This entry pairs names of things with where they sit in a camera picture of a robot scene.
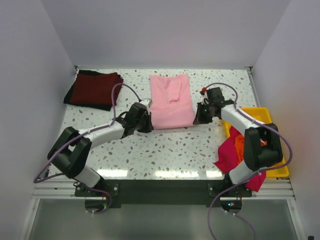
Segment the pink t shirt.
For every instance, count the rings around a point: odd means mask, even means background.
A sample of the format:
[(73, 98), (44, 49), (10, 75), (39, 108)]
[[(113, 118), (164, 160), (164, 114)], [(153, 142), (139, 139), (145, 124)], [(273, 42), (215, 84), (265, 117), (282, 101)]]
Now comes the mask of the pink t shirt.
[(187, 74), (150, 77), (151, 123), (155, 130), (190, 127), (195, 112)]

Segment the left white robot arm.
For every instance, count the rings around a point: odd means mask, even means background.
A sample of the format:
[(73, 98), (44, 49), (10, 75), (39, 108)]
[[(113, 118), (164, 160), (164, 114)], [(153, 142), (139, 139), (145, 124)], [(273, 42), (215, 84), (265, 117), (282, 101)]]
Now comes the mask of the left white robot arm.
[(86, 185), (86, 191), (92, 196), (99, 196), (104, 190), (103, 178), (87, 165), (89, 153), (100, 145), (126, 138), (135, 131), (153, 131), (151, 105), (151, 99), (143, 99), (106, 125), (81, 130), (65, 128), (48, 153), (48, 160), (69, 179)]

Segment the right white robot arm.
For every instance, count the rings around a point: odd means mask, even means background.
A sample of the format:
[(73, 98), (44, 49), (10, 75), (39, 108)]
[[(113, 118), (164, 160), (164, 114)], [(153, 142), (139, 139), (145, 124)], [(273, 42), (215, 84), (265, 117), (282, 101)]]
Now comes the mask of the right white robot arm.
[(244, 137), (244, 160), (224, 177), (223, 192), (230, 197), (240, 190), (254, 174), (278, 164), (283, 151), (278, 127), (256, 120), (240, 109), (234, 100), (226, 100), (220, 87), (204, 87), (197, 103), (194, 125), (209, 124), (217, 117), (232, 125)]

